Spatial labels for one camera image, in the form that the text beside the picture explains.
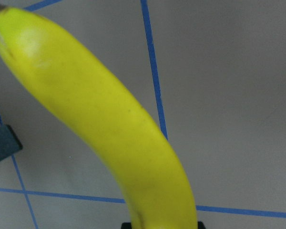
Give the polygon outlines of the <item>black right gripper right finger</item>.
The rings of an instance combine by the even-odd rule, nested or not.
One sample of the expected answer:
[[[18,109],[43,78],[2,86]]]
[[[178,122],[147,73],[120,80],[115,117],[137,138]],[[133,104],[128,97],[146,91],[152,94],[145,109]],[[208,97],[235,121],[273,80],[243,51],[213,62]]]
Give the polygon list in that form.
[[[197,228],[198,228],[198,229],[205,229],[204,223],[201,222],[201,221],[198,221],[198,222],[197,222]],[[121,229],[132,229],[132,225],[131,225],[130,222],[124,222],[124,223],[122,223],[122,225],[121,225]]]

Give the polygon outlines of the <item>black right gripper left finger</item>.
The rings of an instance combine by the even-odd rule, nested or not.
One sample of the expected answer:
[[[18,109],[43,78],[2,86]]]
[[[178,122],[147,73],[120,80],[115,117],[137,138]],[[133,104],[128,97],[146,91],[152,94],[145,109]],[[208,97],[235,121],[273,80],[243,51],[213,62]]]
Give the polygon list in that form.
[[[0,126],[0,161],[23,149],[22,143],[10,125]]]

